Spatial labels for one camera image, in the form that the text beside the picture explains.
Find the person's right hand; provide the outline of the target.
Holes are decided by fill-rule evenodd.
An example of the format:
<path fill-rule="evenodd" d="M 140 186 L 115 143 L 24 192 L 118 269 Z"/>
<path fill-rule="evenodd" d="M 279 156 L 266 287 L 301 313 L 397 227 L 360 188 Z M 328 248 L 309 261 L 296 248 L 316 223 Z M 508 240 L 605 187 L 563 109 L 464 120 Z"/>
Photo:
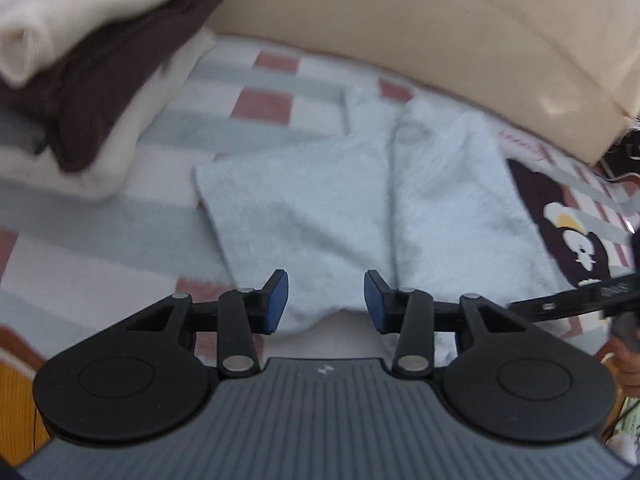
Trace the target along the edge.
<path fill-rule="evenodd" d="M 618 337 L 612 336 L 600 350 L 600 361 L 612 368 L 617 385 L 625 396 L 638 399 L 640 394 L 639 355 L 628 349 Z"/>

